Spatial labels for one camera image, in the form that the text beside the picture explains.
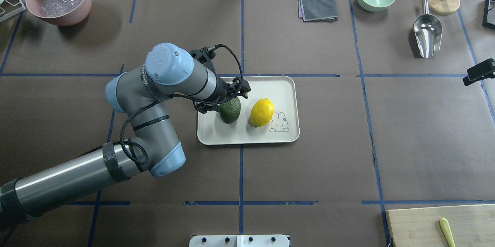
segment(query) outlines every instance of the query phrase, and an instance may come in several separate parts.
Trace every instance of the metal scoop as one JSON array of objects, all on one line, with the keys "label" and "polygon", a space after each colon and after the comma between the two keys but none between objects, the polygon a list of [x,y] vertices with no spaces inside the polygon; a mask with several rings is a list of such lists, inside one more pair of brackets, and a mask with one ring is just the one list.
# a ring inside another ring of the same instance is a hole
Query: metal scoop
[{"label": "metal scoop", "polygon": [[429,58],[440,51],[442,23],[436,16],[428,14],[428,0],[423,0],[423,15],[414,21],[414,34],[422,57]]}]

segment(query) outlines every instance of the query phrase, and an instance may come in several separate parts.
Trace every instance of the robotic arm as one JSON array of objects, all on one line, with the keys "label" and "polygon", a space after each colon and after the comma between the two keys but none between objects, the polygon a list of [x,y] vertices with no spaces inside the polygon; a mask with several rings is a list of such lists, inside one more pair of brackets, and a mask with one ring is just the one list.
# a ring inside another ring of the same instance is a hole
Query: robotic arm
[{"label": "robotic arm", "polygon": [[[161,43],[141,68],[110,81],[105,89],[108,103],[129,116],[120,141],[0,187],[0,231],[143,171],[161,177],[180,168],[186,157],[168,111],[159,103],[184,97],[193,101],[196,110],[207,113],[219,111],[219,103],[234,97],[247,98],[251,90],[242,73],[232,83],[216,75],[211,59],[219,47],[228,49],[220,44],[189,54],[171,43]],[[128,123],[135,136],[124,141]]]}]

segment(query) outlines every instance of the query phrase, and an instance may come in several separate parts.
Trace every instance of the pink bowl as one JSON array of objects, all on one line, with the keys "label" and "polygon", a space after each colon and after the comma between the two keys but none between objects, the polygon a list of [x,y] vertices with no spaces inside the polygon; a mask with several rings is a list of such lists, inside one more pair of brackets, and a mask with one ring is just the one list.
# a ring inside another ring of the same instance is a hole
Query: pink bowl
[{"label": "pink bowl", "polygon": [[64,15],[58,17],[43,17],[39,12],[41,10],[42,2],[43,0],[26,0],[26,7],[32,14],[36,15],[36,17],[41,20],[61,27],[72,26],[83,21],[91,10],[91,0],[82,0],[76,8]]}]

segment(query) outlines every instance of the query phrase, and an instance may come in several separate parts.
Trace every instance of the yellow-green handle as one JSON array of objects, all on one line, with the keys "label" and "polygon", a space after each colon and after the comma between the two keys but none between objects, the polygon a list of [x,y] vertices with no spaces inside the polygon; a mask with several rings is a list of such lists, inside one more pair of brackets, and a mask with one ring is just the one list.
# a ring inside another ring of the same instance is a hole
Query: yellow-green handle
[{"label": "yellow-green handle", "polygon": [[442,227],[442,231],[444,231],[445,239],[447,239],[447,243],[450,247],[456,247],[454,243],[454,238],[452,236],[451,226],[449,225],[449,221],[447,219],[440,219],[440,226]]}]

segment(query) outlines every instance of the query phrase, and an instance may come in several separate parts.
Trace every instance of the ice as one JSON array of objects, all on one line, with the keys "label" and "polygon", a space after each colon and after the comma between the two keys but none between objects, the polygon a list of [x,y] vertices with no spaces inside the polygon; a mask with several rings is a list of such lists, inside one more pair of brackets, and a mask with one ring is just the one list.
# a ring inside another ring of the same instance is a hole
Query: ice
[{"label": "ice", "polygon": [[43,0],[39,12],[43,17],[57,17],[69,13],[81,2],[82,0]]}]

